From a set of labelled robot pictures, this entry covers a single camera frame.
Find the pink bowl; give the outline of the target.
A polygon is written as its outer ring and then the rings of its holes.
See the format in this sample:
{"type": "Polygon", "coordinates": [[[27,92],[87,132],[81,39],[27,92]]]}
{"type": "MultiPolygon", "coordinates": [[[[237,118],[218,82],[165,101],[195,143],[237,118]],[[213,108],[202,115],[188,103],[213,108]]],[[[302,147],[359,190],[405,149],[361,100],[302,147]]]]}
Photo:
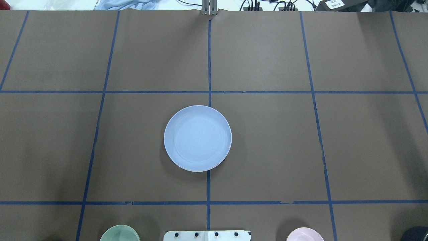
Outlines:
{"type": "Polygon", "coordinates": [[[293,230],[287,236],[286,241],[324,241],[324,239],[317,231],[307,227],[300,227],[293,230]]]}

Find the green bowl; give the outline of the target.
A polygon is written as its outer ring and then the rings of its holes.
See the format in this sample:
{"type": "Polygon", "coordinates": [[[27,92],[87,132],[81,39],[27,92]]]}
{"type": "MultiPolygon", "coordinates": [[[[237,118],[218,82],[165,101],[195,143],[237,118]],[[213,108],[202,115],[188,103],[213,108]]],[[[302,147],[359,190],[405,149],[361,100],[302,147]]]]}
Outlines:
{"type": "Polygon", "coordinates": [[[132,227],[116,225],[105,231],[100,241],[140,241],[140,237],[132,227]]]}

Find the light blue cloth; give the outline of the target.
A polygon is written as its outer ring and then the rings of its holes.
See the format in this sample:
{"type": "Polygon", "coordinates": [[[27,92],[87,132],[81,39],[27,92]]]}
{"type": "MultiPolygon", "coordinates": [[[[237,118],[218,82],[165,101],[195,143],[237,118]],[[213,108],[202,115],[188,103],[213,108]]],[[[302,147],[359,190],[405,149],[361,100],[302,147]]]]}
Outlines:
{"type": "Polygon", "coordinates": [[[94,10],[154,10],[157,5],[157,0],[99,0],[94,10]]]}

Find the dark blue lidded pot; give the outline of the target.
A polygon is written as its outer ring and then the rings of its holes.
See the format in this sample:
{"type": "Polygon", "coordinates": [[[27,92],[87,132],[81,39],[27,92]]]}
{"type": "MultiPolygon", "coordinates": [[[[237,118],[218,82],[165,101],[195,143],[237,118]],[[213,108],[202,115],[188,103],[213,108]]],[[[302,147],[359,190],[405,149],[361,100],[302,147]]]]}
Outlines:
{"type": "Polygon", "coordinates": [[[409,228],[401,236],[400,241],[427,241],[428,240],[428,227],[427,226],[414,226],[409,228]]]}

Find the aluminium frame post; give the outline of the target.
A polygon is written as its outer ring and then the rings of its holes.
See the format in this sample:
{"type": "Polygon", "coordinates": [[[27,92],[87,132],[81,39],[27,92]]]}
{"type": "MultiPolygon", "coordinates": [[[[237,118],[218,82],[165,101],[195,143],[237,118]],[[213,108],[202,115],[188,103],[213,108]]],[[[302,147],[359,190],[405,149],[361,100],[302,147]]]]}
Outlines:
{"type": "Polygon", "coordinates": [[[201,14],[202,15],[217,15],[218,7],[217,0],[202,0],[201,14]]]}

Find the blue plate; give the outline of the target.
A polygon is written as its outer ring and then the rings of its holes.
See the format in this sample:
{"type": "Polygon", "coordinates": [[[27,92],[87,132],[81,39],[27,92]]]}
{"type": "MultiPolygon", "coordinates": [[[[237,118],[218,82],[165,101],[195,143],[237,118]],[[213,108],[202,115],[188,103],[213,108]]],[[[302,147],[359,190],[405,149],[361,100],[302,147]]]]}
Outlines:
{"type": "Polygon", "coordinates": [[[204,172],[217,167],[229,154],[231,144],[229,122],[209,106],[183,108],[165,127],[166,153],[174,164],[186,171],[204,172]]]}

